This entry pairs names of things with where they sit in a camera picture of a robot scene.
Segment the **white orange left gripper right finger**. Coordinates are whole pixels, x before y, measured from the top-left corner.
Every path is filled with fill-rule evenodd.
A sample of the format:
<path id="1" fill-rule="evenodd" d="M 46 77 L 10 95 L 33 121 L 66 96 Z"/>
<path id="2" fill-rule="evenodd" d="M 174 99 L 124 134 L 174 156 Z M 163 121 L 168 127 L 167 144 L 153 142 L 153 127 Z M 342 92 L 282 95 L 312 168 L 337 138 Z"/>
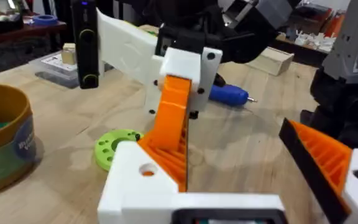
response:
<path id="1" fill-rule="evenodd" d="M 279 138 L 303 174 L 326 223 L 358 223 L 358 148 L 284 119 Z"/>

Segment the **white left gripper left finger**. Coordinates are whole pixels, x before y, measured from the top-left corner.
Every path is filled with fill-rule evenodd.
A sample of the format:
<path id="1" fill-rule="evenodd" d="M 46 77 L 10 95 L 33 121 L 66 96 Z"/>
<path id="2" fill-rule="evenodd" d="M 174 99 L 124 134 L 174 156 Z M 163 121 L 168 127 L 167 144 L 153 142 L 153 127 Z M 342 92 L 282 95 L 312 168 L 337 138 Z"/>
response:
<path id="1" fill-rule="evenodd" d="M 170 223 L 177 183 L 136 143 L 117 145 L 99 201 L 100 223 Z"/>

